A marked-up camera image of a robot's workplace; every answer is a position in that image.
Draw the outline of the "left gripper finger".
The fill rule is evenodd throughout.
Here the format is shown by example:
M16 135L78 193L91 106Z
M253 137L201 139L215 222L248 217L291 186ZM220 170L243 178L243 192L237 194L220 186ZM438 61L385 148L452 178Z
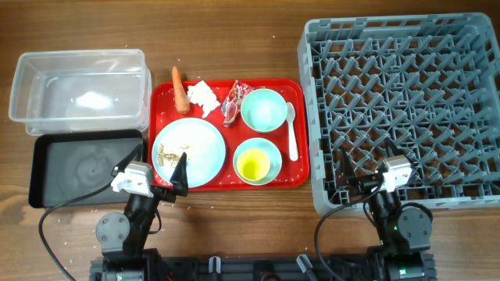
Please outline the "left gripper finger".
M121 161L119 161L114 167L113 172L123 172L125 168L132 163L132 161L141 162L143 159L144 146L138 144L132 152L125 156Z
M188 175L187 175L187 154L184 152L170 177L170 183L176 195L187 197L188 195Z

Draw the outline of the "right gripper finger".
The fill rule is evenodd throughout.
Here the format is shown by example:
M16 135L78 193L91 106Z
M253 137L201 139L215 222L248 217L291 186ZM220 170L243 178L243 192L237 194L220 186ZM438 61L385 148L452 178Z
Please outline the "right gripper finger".
M340 175L338 180L342 186L355 186L356 185L356 175L350 163L350 158L344 148L341 148L341 164L340 164Z
M407 157L407 154L401 148L397 147L390 138L386 138L384 140L384 144L386 146L386 152L388 157L395 157L395 156Z

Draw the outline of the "light blue small bowl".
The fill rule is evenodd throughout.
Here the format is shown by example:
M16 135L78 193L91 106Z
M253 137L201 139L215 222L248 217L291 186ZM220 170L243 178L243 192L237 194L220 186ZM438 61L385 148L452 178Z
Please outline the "light blue small bowl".
M239 175L239 173L237 172L236 163L237 163L237 157L243 151L246 151L248 149L253 149L253 148L257 148L257 149L262 150L265 153L267 153L267 155L269 156L270 161L271 161L271 166L270 166L270 171L262 180L250 182L250 181L244 180ZM234 153L234 156L233 156L233 168L234 168L234 171L236 172L237 176L241 180L243 180L245 183L248 183L248 184L251 184L254 186L263 186L263 185L266 185L268 183L271 183L279 175L279 173L281 171L281 167L282 167L282 157L281 157L281 153L280 153L279 149L277 148L277 146L275 144L273 144L271 141L264 139L264 138L260 138L260 137L250 138L250 139L242 142L237 147L237 149Z

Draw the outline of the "yellow cup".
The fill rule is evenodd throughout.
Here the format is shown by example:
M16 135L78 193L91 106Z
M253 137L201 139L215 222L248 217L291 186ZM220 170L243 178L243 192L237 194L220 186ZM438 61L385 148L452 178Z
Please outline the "yellow cup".
M262 180L270 171L270 166L271 161L267 153L257 148L243 151L237 157L237 172L250 182Z

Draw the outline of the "white plastic spoon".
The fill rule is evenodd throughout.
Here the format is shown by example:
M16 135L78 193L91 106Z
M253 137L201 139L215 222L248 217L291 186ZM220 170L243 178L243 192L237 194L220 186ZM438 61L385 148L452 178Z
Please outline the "white plastic spoon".
M287 127L288 127L288 152L289 158L293 162L298 160L298 147L295 136L294 120L295 120L295 109L292 103L287 102Z

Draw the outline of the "mint green bowl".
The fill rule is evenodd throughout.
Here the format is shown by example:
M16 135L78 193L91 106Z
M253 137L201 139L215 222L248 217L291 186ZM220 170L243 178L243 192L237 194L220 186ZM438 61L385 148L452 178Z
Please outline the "mint green bowl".
M287 102L276 91L261 88L248 94L241 104L244 123L259 133L278 129L288 113Z

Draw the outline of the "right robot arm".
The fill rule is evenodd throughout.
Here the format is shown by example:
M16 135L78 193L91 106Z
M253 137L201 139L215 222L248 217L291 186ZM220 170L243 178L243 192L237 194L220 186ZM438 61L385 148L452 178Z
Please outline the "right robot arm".
M419 203L403 204L398 188L404 187L413 174L413 162L402 149L386 139L387 157L377 170L357 176L345 149L341 149L338 182L354 187L363 203L363 211L375 227L380 245L369 247L367 263L375 280L435 280L430 249L434 217Z

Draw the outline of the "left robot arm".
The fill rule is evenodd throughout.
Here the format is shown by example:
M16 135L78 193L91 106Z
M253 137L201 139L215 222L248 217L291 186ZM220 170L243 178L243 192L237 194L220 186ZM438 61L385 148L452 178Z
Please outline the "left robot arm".
M168 189L154 185L152 167L135 159L142 152L139 144L113 167L112 190L126 191L130 197L122 213L110 212L97 223L103 259L91 263L90 280L174 279L158 250L146 249L145 242L154 218L159 217L159 202L174 203L176 197L188 195L187 155L180 156L170 178L173 187Z

